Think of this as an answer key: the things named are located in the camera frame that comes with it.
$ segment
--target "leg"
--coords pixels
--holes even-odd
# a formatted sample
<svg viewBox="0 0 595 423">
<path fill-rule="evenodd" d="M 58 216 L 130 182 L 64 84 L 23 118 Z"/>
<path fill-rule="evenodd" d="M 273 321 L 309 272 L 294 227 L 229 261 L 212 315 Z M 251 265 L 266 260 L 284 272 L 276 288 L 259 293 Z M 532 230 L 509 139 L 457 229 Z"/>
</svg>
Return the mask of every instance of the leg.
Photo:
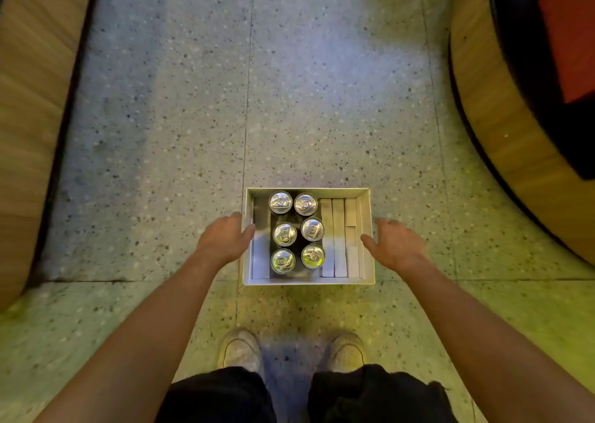
<svg viewBox="0 0 595 423">
<path fill-rule="evenodd" d="M 317 372 L 308 396 L 311 423 L 384 422 L 456 423 L 444 388 L 407 373 L 387 373 L 366 365 L 364 345 L 348 334 L 330 346 L 328 371 Z"/>
<path fill-rule="evenodd" d="M 219 369 L 171 385 L 156 422 L 276 423 L 263 381 L 262 354 L 245 329 L 227 335 Z"/>
</svg>

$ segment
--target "can lid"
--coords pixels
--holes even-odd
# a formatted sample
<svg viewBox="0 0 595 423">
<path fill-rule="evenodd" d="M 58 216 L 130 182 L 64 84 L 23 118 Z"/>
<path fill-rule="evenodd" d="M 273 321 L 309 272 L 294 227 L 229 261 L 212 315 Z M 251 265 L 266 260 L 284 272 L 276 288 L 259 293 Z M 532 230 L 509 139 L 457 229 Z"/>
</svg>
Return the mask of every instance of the can lid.
<svg viewBox="0 0 595 423">
<path fill-rule="evenodd" d="M 320 245 L 308 245 L 302 250 L 302 263 L 308 269 L 318 269 L 326 260 L 326 253 Z"/>
<path fill-rule="evenodd" d="M 298 237 L 298 230 L 292 223 L 279 223 L 272 230 L 272 239 L 279 246 L 290 246 Z"/>
<path fill-rule="evenodd" d="M 278 215 L 287 213 L 293 204 L 293 199 L 286 191 L 275 191 L 268 198 L 269 208 Z"/>
<path fill-rule="evenodd" d="M 279 274 L 287 274 L 296 266 L 296 257 L 289 249 L 277 249 L 271 255 L 271 268 Z"/>
<path fill-rule="evenodd" d="M 318 241 L 324 236 L 324 225 L 320 219 L 310 217 L 304 219 L 300 231 L 308 241 Z"/>
<path fill-rule="evenodd" d="M 293 206 L 301 216 L 310 216 L 316 213 L 318 201 L 312 194 L 302 193 L 296 197 Z"/>
</svg>

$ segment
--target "wooden furniture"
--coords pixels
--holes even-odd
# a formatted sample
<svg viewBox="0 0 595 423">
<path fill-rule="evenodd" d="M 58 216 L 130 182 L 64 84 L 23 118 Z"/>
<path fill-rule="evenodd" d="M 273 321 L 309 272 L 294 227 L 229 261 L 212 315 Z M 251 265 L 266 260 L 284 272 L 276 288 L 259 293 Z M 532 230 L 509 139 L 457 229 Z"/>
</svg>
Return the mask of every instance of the wooden furniture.
<svg viewBox="0 0 595 423">
<path fill-rule="evenodd" d="M 464 118 L 532 216 L 595 264 L 595 180 L 579 177 L 525 103 L 503 57 L 492 10 L 490 0 L 453 1 L 451 73 Z"/>
<path fill-rule="evenodd" d="M 0 309 L 32 266 L 88 2 L 0 6 Z"/>
</svg>

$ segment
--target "white sneaker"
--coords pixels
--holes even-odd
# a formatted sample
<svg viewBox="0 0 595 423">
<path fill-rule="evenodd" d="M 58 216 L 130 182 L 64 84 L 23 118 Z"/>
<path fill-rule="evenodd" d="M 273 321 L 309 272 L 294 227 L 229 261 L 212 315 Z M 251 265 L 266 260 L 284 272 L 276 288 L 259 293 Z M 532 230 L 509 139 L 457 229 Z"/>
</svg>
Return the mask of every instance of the white sneaker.
<svg viewBox="0 0 595 423">
<path fill-rule="evenodd" d="M 242 327 L 229 332 L 221 344 L 217 367 L 244 367 L 248 371 L 258 373 L 264 380 L 262 352 L 256 337 Z"/>
<path fill-rule="evenodd" d="M 345 333 L 335 338 L 329 348 L 326 370 L 335 373 L 350 373 L 363 367 L 367 355 L 364 343 L 352 333 Z"/>
</svg>

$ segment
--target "open box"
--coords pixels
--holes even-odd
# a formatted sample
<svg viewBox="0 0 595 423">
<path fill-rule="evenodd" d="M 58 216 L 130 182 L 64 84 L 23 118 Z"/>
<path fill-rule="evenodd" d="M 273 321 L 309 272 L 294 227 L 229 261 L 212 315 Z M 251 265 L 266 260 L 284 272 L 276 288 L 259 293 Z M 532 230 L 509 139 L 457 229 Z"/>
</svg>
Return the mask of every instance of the open box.
<svg viewBox="0 0 595 423">
<path fill-rule="evenodd" d="M 272 193 L 284 190 L 294 198 L 299 193 L 311 193 L 317 199 L 355 199 L 357 258 L 359 277 L 323 277 L 322 268 L 310 270 L 304 267 L 297 257 L 296 267 L 287 275 L 275 273 L 270 266 L 270 256 L 274 243 L 271 242 L 271 230 L 283 215 L 274 215 L 268 207 Z M 314 216 L 320 217 L 320 206 Z M 254 223 L 256 234 L 250 247 L 240 259 L 244 285 L 312 285 L 312 284 L 367 284 L 376 282 L 374 259 L 363 246 L 361 234 L 372 236 L 372 211 L 369 188 L 247 188 L 245 193 L 243 221 L 246 225 Z"/>
</svg>

